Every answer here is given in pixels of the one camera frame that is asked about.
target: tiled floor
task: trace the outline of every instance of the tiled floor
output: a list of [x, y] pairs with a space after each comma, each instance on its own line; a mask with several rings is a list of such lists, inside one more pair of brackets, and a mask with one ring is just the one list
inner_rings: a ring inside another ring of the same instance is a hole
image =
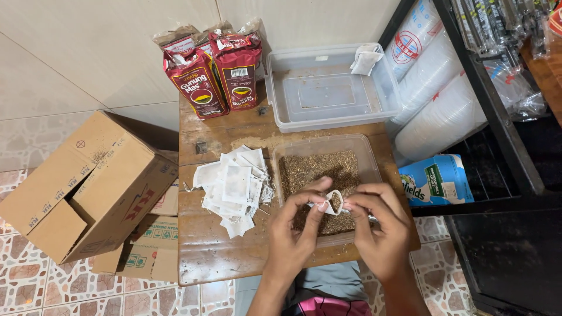
[[[27, 175], [27, 170], [0, 173], [0, 202]], [[411, 264], [432, 315], [470, 315], [468, 287], [443, 218], [417, 218], [416, 226], [422, 246], [410, 254]], [[234, 313], [235, 281], [181, 288], [169, 282], [91, 273], [95, 258], [57, 266], [2, 219], [0, 250], [0, 316]], [[360, 269], [373, 315], [385, 316], [380, 283], [363, 262]]]

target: black metal rack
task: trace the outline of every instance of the black metal rack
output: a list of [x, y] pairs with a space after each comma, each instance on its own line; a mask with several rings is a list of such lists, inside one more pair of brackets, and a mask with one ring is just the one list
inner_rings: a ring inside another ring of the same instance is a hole
[[[401, 0], [379, 40], [383, 48], [417, 1]], [[478, 55], [465, 48], [450, 0], [433, 3], [489, 126], [446, 151], [461, 155], [476, 202], [416, 207], [412, 214], [444, 216], [478, 309], [494, 315], [562, 314], [555, 301], [562, 294], [562, 129], [555, 119], [513, 123]], [[537, 139], [555, 144], [554, 153], [538, 150], [558, 159], [554, 182], [549, 169], [537, 163]]]

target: loose tea leaves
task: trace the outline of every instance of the loose tea leaves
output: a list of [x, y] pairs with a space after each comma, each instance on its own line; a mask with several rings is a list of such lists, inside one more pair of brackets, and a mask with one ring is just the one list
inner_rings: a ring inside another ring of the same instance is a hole
[[[357, 158], [351, 150], [305, 157], [284, 156], [279, 160], [279, 172], [285, 200], [305, 185], [325, 175], [333, 179], [332, 186], [327, 192], [337, 189], [342, 196], [352, 194], [361, 183], [357, 170]], [[334, 200], [337, 199], [334, 198], [330, 202], [334, 209], [337, 209], [339, 201], [334, 203]], [[296, 230], [304, 229], [309, 210], [310, 207], [305, 205], [295, 215], [294, 228]], [[318, 236], [330, 236], [354, 229], [353, 219], [348, 214], [325, 215], [320, 222]]]

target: wall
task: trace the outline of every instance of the wall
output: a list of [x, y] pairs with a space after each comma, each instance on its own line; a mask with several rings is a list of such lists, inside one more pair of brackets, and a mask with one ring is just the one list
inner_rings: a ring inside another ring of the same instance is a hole
[[178, 130], [178, 91], [155, 33], [259, 16], [266, 50], [372, 42], [398, 2], [0, 2], [0, 171], [37, 167], [95, 110]]

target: clear plastic box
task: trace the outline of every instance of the clear plastic box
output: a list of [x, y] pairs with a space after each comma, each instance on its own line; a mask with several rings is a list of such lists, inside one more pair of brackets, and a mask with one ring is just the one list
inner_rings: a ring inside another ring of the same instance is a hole
[[352, 75], [361, 44], [272, 51], [265, 86], [282, 133], [386, 121], [402, 110], [398, 83], [382, 53], [371, 76]]
[[[369, 140], [361, 134], [347, 134], [337, 136], [326, 136], [278, 145], [273, 150], [273, 167], [275, 170], [275, 186], [279, 197], [279, 206], [285, 201], [283, 186], [280, 183], [279, 160], [283, 156], [310, 156], [325, 155], [345, 150], [353, 150], [357, 158], [357, 171], [361, 183], [379, 183], [380, 178], [377, 162], [373, 156], [373, 150]], [[340, 233], [332, 236], [318, 237], [318, 248], [343, 245], [353, 242], [355, 232]]]

